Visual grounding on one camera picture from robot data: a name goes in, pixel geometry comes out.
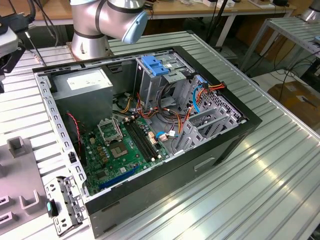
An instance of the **expansion slot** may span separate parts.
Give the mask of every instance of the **expansion slot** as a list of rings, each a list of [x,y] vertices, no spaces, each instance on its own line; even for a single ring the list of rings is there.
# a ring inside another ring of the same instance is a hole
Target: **expansion slot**
[[[157,158],[158,154],[154,150],[151,143],[145,137],[143,131],[139,128],[136,122],[130,121],[124,123],[125,129],[130,134],[135,145],[143,155],[144,159],[147,162],[154,161]]]
[[[131,169],[130,171],[125,172],[124,174],[115,177],[114,179],[111,179],[109,181],[106,181],[102,184],[99,185],[99,189],[105,189],[108,188],[110,186],[112,186],[113,184],[116,184],[124,179],[127,179],[128,177],[132,176],[133,174],[135,174],[136,169],[139,168],[139,165],[136,166],[135,168]]]

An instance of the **wooden table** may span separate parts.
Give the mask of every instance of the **wooden table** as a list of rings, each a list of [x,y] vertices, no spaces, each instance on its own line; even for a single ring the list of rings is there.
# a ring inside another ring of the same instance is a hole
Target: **wooden table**
[[[55,25],[68,25],[73,24],[71,6],[68,0],[49,0],[43,7],[46,14],[50,17]],[[227,37],[235,17],[238,15],[262,15],[262,14],[284,14],[284,17],[289,17],[296,9],[295,6],[289,7],[275,7],[275,8],[259,8],[248,0],[242,0],[236,3],[234,7],[226,7],[223,16],[228,16],[228,19],[223,27],[221,35],[216,43],[216,46],[221,47]],[[202,3],[194,3],[192,5],[182,4],[179,0],[157,1],[153,6],[153,14],[148,11],[149,19],[178,19],[178,18],[195,18],[195,17],[212,17],[214,7],[208,7]],[[34,24],[37,26],[44,26],[45,22],[40,12],[37,12],[36,21]]]

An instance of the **blue pcie slot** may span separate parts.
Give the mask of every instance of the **blue pcie slot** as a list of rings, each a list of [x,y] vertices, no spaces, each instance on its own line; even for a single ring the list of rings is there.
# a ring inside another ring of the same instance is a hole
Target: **blue pcie slot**
[[[112,186],[113,184],[116,184],[130,176],[132,176],[133,174],[135,174],[135,171],[139,168],[139,165],[134,167],[133,169],[131,169],[130,171],[125,172],[124,174],[121,174],[120,176],[115,177],[114,179],[111,179],[109,181],[106,181],[102,184],[99,185],[99,189],[105,189],[108,188],[110,186]]]

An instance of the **cardboard box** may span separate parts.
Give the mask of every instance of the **cardboard box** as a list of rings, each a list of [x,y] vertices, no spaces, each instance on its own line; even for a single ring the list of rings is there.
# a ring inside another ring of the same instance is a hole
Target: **cardboard box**
[[[282,83],[268,90],[277,101],[279,100]],[[284,84],[280,103],[314,131],[320,128],[320,98],[309,91],[298,81]]]

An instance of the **metal workbench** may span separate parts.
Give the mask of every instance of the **metal workbench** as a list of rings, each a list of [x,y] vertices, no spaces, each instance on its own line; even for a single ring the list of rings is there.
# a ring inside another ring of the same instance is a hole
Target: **metal workbench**
[[[307,50],[311,54],[314,54],[316,57],[320,57],[320,44],[314,41],[316,36],[320,36],[319,22],[310,24],[298,17],[270,18],[264,21],[259,32],[256,34],[253,42],[244,56],[240,70],[244,70],[252,53],[256,49],[258,43],[268,28],[273,29],[274,33],[262,50],[261,55],[263,55],[270,48],[272,42],[276,40],[279,34],[281,34],[301,47],[300,51],[298,51],[293,57],[293,62],[290,64],[291,66],[293,66],[293,64],[299,60],[297,57],[301,54],[303,49]]]
[[[223,80],[263,122],[215,169],[99,239],[307,239],[320,223],[319,136],[194,34],[145,36],[134,45],[110,41],[115,54],[174,45]],[[73,61],[65,46],[40,52],[51,65]],[[68,171],[31,71],[38,66],[25,53],[3,81],[0,144],[30,138],[46,184]],[[0,238],[58,239],[47,214]],[[63,238],[92,239],[88,219]]]

